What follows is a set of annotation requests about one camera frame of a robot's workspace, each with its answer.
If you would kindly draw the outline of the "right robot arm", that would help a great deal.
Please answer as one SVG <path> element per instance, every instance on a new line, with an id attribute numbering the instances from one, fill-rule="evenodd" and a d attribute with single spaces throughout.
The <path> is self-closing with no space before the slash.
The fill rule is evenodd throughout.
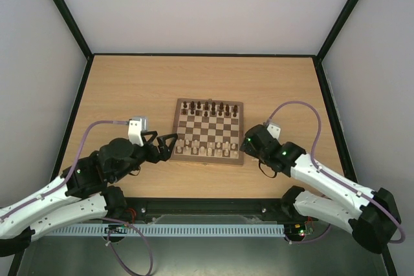
<path id="1" fill-rule="evenodd" d="M 291 219 L 300 215 L 318 218 L 350 233 L 364 249 L 381 254 L 401 223 L 395 198 L 387 189 L 374 191 L 353 183 L 315 161 L 303 148 L 277 140 L 262 146 L 247 138 L 240 150 L 275 173 L 302 181 L 324 195 L 293 189 L 282 203 L 283 214 Z"/>

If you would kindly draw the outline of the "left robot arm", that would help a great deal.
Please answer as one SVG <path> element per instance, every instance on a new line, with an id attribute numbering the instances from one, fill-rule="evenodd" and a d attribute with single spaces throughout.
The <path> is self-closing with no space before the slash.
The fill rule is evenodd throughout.
<path id="1" fill-rule="evenodd" d="M 43 189 L 1 209 L 1 256 L 26 249 L 31 242 L 71 224 L 98 218 L 118 218 L 127 208 L 114 183 L 139 171 L 144 162 L 167 161 L 177 134 L 149 131 L 142 145 L 115 138 L 66 168 Z"/>

